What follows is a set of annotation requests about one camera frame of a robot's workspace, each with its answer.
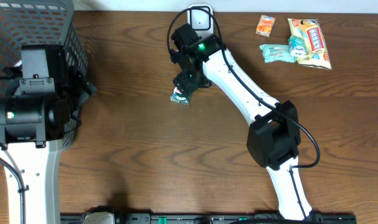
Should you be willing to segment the dark green balm box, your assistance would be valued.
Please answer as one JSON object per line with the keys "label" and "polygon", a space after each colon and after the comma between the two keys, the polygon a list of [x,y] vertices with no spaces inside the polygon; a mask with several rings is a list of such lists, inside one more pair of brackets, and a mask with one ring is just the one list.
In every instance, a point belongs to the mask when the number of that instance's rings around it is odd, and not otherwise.
{"label": "dark green balm box", "polygon": [[170,100],[172,102],[179,103],[179,104],[182,104],[182,105],[189,105],[190,100],[191,100],[191,95],[190,96],[184,96],[184,94],[182,94],[181,91],[177,87],[175,87],[173,89]]}

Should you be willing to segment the light green pouch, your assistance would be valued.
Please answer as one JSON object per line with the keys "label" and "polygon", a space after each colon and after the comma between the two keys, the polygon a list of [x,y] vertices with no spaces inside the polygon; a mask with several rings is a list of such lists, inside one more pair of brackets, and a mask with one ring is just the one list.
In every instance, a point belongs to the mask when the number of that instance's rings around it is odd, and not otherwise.
{"label": "light green pouch", "polygon": [[260,47],[265,63],[282,61],[288,63],[295,63],[297,60],[290,55],[288,45],[280,44],[263,44]]}

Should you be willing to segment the orange tissue packet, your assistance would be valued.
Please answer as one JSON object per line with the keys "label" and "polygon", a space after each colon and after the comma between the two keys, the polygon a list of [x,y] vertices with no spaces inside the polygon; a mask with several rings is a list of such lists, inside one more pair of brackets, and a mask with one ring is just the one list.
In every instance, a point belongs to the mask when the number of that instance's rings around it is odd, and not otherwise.
{"label": "orange tissue packet", "polygon": [[270,33],[272,31],[272,28],[275,23],[275,18],[261,15],[258,25],[256,27],[256,34],[264,36],[264,37],[270,37]]}

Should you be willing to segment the teal tissue packet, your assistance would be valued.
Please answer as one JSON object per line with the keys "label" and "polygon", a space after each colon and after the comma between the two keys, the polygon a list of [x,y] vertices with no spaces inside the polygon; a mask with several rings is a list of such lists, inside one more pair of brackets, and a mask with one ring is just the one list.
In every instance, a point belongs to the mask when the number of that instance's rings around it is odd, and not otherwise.
{"label": "teal tissue packet", "polygon": [[308,54],[305,41],[301,37],[291,35],[288,39],[288,47],[290,55],[296,58],[306,57]]}

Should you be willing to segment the yellow snack chip bag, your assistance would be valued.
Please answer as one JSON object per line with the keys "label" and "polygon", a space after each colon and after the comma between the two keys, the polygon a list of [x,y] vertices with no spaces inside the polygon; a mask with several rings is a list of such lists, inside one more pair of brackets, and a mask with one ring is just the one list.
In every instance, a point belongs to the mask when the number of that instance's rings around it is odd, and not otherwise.
{"label": "yellow snack chip bag", "polygon": [[320,25],[316,19],[288,18],[291,35],[301,37],[308,51],[306,57],[296,58],[301,66],[331,70],[331,62],[326,42]]}

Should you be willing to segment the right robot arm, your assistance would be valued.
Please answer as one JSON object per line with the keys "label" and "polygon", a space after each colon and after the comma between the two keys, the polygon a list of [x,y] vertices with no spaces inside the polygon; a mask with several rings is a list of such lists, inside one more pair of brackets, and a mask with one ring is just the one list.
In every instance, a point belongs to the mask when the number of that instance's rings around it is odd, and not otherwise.
{"label": "right robot arm", "polygon": [[171,60],[182,69],[173,79],[176,89],[189,98],[199,88],[218,86],[249,125],[247,150],[267,169],[281,216],[308,218],[312,207],[298,171],[301,138],[296,107],[289,101],[280,103],[256,85],[216,35],[202,38],[191,25],[184,24],[173,32],[171,40],[176,46],[170,50]]}

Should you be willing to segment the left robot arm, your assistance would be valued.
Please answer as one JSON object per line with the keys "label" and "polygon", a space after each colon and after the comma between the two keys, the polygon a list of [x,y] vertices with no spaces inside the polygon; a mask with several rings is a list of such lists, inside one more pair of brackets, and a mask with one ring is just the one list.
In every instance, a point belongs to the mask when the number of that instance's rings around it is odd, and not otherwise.
{"label": "left robot arm", "polygon": [[19,82],[0,98],[0,164],[7,178],[10,223],[60,223],[58,173],[63,139],[81,126],[77,111],[96,92],[69,46],[24,45],[3,68]]}

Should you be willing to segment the grey plastic shopping basket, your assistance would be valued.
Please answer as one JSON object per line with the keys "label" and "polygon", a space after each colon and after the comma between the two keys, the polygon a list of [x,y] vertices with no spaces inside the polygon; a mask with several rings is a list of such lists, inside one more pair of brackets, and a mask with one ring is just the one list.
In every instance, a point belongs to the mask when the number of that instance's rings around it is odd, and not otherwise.
{"label": "grey plastic shopping basket", "polygon": [[[0,98],[11,96],[19,87],[19,82],[3,78],[3,68],[21,61],[24,45],[69,46],[78,58],[79,70],[88,79],[88,60],[73,15],[71,1],[0,1]],[[64,137],[64,149],[71,146],[76,132]]]}

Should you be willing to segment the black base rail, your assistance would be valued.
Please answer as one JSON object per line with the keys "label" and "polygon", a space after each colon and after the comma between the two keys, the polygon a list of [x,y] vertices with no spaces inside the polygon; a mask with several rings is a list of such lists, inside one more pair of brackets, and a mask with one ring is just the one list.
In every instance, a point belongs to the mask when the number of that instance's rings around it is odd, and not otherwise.
{"label": "black base rail", "polygon": [[[279,219],[283,217],[278,213],[258,213],[252,215],[151,215],[148,213],[127,213],[118,215],[116,223],[131,223],[131,224],[173,224],[173,223],[232,223],[243,220],[252,219]],[[313,213],[307,221],[312,223],[327,223],[327,224],[357,224],[355,215],[348,214],[326,214]]]}

